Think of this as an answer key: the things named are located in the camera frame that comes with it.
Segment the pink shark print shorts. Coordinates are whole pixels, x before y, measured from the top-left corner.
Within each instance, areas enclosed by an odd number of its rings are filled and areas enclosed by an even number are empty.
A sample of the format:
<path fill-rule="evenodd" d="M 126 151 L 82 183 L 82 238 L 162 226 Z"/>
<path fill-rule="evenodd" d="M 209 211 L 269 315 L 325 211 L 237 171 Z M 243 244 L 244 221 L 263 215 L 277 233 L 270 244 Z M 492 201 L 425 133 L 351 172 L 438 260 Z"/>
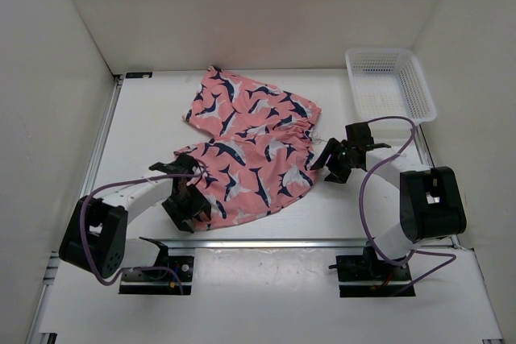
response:
<path fill-rule="evenodd" d="M 206 165 L 196 187 L 211 205 L 193 230 L 238 226 L 304 197 L 318 173 L 310 137 L 321 109 L 275 85 L 210 66 L 183 118 L 210 139 L 176 150 Z"/>

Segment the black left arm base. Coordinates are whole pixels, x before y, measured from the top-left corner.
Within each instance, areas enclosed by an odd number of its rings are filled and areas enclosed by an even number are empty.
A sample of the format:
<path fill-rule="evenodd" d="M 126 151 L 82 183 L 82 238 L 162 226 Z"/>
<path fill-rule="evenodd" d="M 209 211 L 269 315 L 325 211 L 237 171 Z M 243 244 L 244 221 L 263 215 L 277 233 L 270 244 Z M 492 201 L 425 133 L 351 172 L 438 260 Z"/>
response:
<path fill-rule="evenodd" d="M 189 296 L 194 277 L 194 249 L 170 249 L 156 266 L 166 270 L 132 271 L 123 274 L 119 294 L 137 296 Z"/>

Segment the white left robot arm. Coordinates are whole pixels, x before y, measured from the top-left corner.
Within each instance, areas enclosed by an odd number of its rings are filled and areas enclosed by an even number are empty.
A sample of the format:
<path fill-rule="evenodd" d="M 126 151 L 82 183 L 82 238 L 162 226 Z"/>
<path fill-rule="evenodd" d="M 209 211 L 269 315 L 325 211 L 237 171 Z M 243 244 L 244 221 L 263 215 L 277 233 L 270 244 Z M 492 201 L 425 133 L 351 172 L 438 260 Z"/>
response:
<path fill-rule="evenodd" d="M 58 250 L 60 259 L 92 273 L 104 286 L 139 271 L 152 280 L 177 278 L 165 246 L 151 238 L 127 239 L 127 228 L 156 204 L 174 226 L 194 232 L 194 221 L 210 216 L 211 204 L 196 184 L 207 166 L 182 153 L 171 163 L 155 163 L 147 175 L 101 186 L 76 203 Z"/>

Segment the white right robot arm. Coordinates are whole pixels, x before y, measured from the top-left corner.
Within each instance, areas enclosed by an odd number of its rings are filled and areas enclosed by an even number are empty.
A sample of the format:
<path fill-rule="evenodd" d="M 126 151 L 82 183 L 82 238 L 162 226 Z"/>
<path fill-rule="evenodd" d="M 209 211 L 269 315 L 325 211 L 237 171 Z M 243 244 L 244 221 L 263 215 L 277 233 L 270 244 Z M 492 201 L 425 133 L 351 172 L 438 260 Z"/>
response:
<path fill-rule="evenodd" d="M 399 150 L 376 143 L 370 125 L 384 120 L 402 120 L 410 125 L 410 137 Z M 346 126 L 347 138 L 328 140 L 310 168 L 327 168 L 325 178 L 345 184 L 352 170 L 366 172 L 359 189 L 359 216 L 371 254 L 362 259 L 366 276 L 379 280 L 392 266 L 408 262 L 422 244 L 465 232 L 467 219 L 454 171 L 431 167 L 404 156 L 414 141 L 416 124 L 402 116 L 373 118 Z M 399 192 L 399 221 L 386 232 L 373 236 L 365 214 L 365 193 L 372 176 L 379 176 Z"/>

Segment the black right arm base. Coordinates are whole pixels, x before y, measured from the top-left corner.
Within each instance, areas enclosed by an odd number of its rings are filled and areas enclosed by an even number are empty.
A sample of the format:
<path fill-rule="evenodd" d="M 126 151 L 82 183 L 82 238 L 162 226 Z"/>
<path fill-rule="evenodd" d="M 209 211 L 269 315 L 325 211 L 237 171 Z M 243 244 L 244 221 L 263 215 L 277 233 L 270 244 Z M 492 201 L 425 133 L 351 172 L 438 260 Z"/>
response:
<path fill-rule="evenodd" d="M 337 255 L 328 269 L 337 274 L 340 298 L 416 296 L 407 264 L 394 266 L 365 255 Z"/>

